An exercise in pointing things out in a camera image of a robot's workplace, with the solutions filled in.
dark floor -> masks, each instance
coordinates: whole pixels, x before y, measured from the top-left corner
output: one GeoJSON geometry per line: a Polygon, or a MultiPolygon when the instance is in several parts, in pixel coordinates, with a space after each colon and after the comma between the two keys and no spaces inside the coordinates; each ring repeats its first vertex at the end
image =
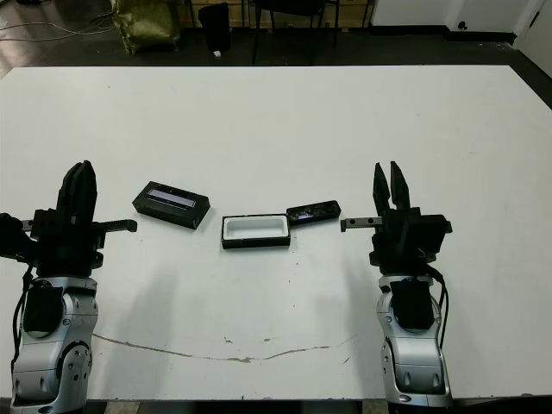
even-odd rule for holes
{"type": "MultiPolygon", "coordinates": [[[[91,19],[110,10],[109,0],[48,0],[24,6],[16,0],[0,0],[0,28],[20,22],[55,22],[79,30],[91,19]]],[[[44,38],[63,35],[49,27],[0,30],[0,78],[18,66],[250,66],[254,33],[235,30],[232,48],[216,60],[207,50],[203,32],[186,30],[178,52],[171,50],[125,53],[116,30],[61,41],[2,41],[7,37],[44,38]]],[[[309,64],[309,30],[279,30],[260,36],[258,66],[309,64]]],[[[324,31],[317,44],[315,65],[510,65],[552,108],[552,80],[520,52],[506,43],[445,41],[433,35],[370,35],[366,31],[340,33],[333,48],[331,31],[324,31]]]]}

black electronic device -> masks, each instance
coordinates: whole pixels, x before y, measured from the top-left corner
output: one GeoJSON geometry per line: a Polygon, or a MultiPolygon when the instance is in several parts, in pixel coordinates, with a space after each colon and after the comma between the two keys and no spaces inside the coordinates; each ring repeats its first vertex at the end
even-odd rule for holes
{"type": "Polygon", "coordinates": [[[301,205],[287,209],[286,214],[290,222],[290,226],[297,226],[303,223],[319,222],[328,220],[329,218],[339,217],[342,209],[335,201],[326,201],[324,203],[315,203],[301,205]]]}
{"type": "Polygon", "coordinates": [[[197,229],[210,208],[209,199],[193,192],[150,181],[132,205],[141,214],[197,229]]]}

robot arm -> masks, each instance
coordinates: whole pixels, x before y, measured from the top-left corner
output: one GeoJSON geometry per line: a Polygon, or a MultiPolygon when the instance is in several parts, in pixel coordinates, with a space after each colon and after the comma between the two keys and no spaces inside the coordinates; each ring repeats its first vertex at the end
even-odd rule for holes
{"type": "Polygon", "coordinates": [[[137,229],[132,220],[93,222],[96,197],[96,176],[84,161],[65,176],[55,210],[37,210],[26,222],[0,215],[0,256],[28,264],[14,315],[12,407],[20,412],[60,414],[85,406],[97,321],[97,283],[90,275],[103,264],[97,250],[107,232],[137,229]]]}
{"type": "Polygon", "coordinates": [[[422,216],[419,208],[411,207],[408,185],[395,162],[391,195],[396,210],[389,206],[386,176],[377,164],[373,199],[379,216],[342,220],[342,231],[376,231],[370,263],[383,275],[377,312],[385,338],[381,358],[389,412],[445,411],[453,400],[437,337],[440,330],[444,333],[449,301],[442,275],[429,263],[452,228],[444,216],[422,216]],[[439,302],[430,294],[433,280],[442,285],[439,302]]]}

black box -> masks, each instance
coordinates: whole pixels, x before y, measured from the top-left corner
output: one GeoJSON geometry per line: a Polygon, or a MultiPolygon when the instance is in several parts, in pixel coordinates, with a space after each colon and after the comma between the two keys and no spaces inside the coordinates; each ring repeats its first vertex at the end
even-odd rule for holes
{"type": "Polygon", "coordinates": [[[285,214],[223,217],[223,248],[289,246],[290,241],[290,228],[285,214]]]}
{"type": "Polygon", "coordinates": [[[141,214],[197,229],[210,208],[209,199],[193,192],[150,181],[132,205],[141,214]]]}

white wall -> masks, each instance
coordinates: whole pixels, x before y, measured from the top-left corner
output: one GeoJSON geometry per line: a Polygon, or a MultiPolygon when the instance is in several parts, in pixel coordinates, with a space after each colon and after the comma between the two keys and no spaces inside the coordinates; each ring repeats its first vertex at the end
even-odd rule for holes
{"type": "Polygon", "coordinates": [[[523,33],[543,0],[376,0],[374,26],[446,25],[467,31],[523,33]]]}
{"type": "Polygon", "coordinates": [[[452,0],[376,0],[374,26],[442,25],[452,0]]]}
{"type": "Polygon", "coordinates": [[[459,30],[465,22],[472,32],[514,32],[525,11],[534,7],[535,0],[462,0],[461,7],[448,21],[450,30],[459,30]]]}
{"type": "Polygon", "coordinates": [[[525,36],[515,43],[515,47],[535,62],[552,78],[552,0],[548,0],[541,9],[541,14],[525,36]]]}

